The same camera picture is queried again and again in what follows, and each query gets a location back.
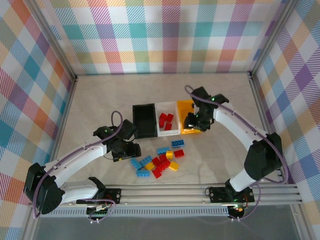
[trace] yellow lego brick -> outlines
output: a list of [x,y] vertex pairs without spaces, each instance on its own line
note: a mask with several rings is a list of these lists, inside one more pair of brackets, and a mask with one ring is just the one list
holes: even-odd
[[169,168],[172,169],[173,171],[177,171],[178,168],[179,168],[179,164],[176,163],[176,162],[174,162],[174,161],[172,161],[172,162],[170,163],[170,165],[169,165]]
[[147,170],[151,170],[151,169],[153,169],[154,167],[155,167],[155,165],[153,164],[153,162],[149,162],[147,165],[145,165],[144,166],[145,167],[145,169],[147,169]]
[[172,159],[174,157],[173,151],[166,151],[165,156],[167,159]]

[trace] blue lego brick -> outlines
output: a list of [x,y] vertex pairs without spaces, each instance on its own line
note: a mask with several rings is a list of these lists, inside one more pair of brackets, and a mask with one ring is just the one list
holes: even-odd
[[181,139],[181,140],[177,140],[177,141],[172,141],[172,148],[178,148],[178,147],[183,147],[185,145],[185,142]]
[[143,167],[141,166],[141,164],[137,161],[137,159],[135,158],[132,158],[131,159],[131,164],[137,169],[137,170],[140,170],[142,169]]
[[169,150],[170,150],[170,147],[167,146],[167,147],[158,148],[156,152],[158,153],[158,155],[161,155],[161,154],[165,154]]
[[149,155],[149,156],[145,157],[142,161],[140,161],[140,165],[142,167],[144,167],[145,165],[147,165],[151,161],[152,161],[152,157]]
[[150,171],[149,170],[137,170],[136,175],[138,177],[150,177]]

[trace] table surface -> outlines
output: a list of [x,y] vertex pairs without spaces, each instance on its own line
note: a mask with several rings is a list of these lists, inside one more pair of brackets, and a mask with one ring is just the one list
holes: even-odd
[[[233,106],[257,127],[262,124],[245,73],[225,74],[130,74],[80,76],[67,118],[58,157],[80,146],[101,126],[111,125],[111,113],[118,110],[132,121],[132,105],[190,99],[184,90],[204,86],[210,95],[223,94]],[[178,171],[166,169],[156,179],[137,177],[130,159],[119,162],[99,157],[69,178],[81,181],[96,177],[105,185],[224,183],[243,169],[247,152],[241,142],[216,122],[211,130],[199,134],[137,139],[142,156],[157,156],[157,148],[183,139],[185,156],[173,159]]]

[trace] plaid wallpaper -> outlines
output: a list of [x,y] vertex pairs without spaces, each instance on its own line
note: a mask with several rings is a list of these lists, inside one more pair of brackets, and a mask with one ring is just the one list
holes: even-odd
[[23,0],[0,0],[0,240],[16,240],[29,166],[50,159],[71,80]]
[[281,138],[320,239],[320,0],[300,0],[258,72],[271,127]]
[[203,73],[246,72],[281,0],[38,4],[78,74]]

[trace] floor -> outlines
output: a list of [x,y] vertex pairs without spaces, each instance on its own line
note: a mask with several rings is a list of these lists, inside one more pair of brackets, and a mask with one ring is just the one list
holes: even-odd
[[[245,73],[80,76],[58,157],[84,143],[98,127],[110,126],[114,110],[132,121],[132,105],[189,99],[184,91],[186,84],[194,88],[204,86],[211,95],[224,94],[248,120],[262,127]],[[244,146],[217,122],[211,130],[200,134],[135,140],[142,152],[138,160],[148,155],[156,157],[157,148],[170,146],[171,141],[181,138],[185,142],[185,157],[176,159],[180,165],[178,171],[167,169],[158,179],[153,175],[137,177],[129,159],[112,162],[99,157],[69,180],[80,181],[94,176],[106,185],[224,183],[243,168],[247,154]]]

